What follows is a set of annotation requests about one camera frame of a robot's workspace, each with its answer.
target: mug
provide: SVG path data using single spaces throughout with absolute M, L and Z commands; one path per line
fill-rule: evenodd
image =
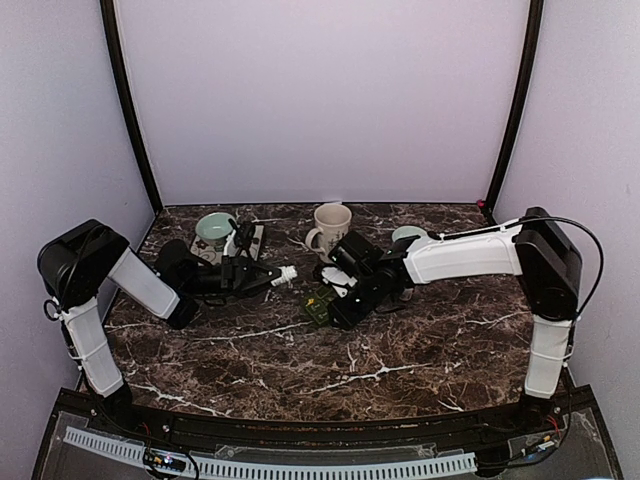
M 339 203 L 325 203 L 313 212 L 316 227 L 312 229 L 304 243 L 318 254 L 325 263 L 331 263 L 329 252 L 349 231 L 351 210 Z

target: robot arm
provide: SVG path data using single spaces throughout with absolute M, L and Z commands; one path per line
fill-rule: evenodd
M 127 239 L 96 220 L 89 220 L 48 243 L 38 256 L 38 270 L 60 320 L 70 354 L 96 393 L 109 397 L 125 388 L 98 314 L 97 294 L 111 279 L 152 314 L 174 329 L 186 327 L 198 310 L 181 298 L 129 248 Z
M 254 232 L 250 227 L 237 227 L 230 239 L 234 251 L 248 249 L 247 239 Z M 105 279 L 171 328 L 182 329 L 198 311 L 193 296 L 251 296 L 296 277 L 293 267 L 269 267 L 241 256 L 225 255 L 221 265 L 213 266 L 190 254 L 181 240 L 163 247 L 155 267 L 157 274 L 129 248 L 127 239 L 97 220 L 48 243 L 38 256 L 38 270 L 52 297 L 45 303 L 45 313 L 61 321 L 72 358 L 104 398 L 123 391 L 130 397 L 98 314 L 96 297 Z
M 541 208 L 526 218 L 548 217 Z M 553 222 L 517 222 L 451 235 L 400 239 L 383 252 L 357 232 L 347 234 L 329 257 L 355 284 L 329 305 L 334 326 L 353 328 L 387 296 L 446 278 L 510 274 L 519 278 L 534 317 L 525 393 L 548 399 L 567 356 L 582 260 Z

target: brown marble surface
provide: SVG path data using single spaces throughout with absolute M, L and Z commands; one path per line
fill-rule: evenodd
M 201 306 L 172 331 L 120 293 L 107 320 L 135 402 L 174 411 L 271 420 L 381 420 L 475 410 L 518 399 L 532 323 L 517 281 L 484 276 L 416 289 L 406 310 L 354 330 L 317 329 L 302 297 L 318 284 L 302 241 L 314 205 L 171 207 L 140 250 L 153 263 L 172 238 L 190 243 L 213 211 L 266 226 L 261 259 L 299 277 L 256 298 Z M 349 205 L 352 228 L 382 247 L 400 225 L 478 227 L 473 205 Z

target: green object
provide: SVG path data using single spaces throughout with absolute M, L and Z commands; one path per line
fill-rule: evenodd
M 327 307 L 331 300 L 336 298 L 337 294 L 331 287 L 322 286 L 312 295 L 304 299 L 304 311 L 307 312 L 319 327 L 329 325 L 329 311 Z
M 228 213 L 211 213 L 200 219 L 196 225 L 196 234 L 213 247 L 224 247 L 227 237 L 233 232 L 229 220 L 234 218 Z

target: light green bowl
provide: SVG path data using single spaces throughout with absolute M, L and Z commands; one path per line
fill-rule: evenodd
M 391 240 L 396 241 L 400 238 L 413 237 L 418 235 L 420 237 L 426 237 L 427 232 L 425 232 L 422 228 L 416 227 L 414 225 L 403 225 L 402 227 L 396 228 L 391 234 Z
M 196 235 L 216 250 L 224 248 L 227 237 L 233 232 L 229 220 L 235 221 L 233 215 L 222 212 L 211 213 L 200 219 L 196 225 Z

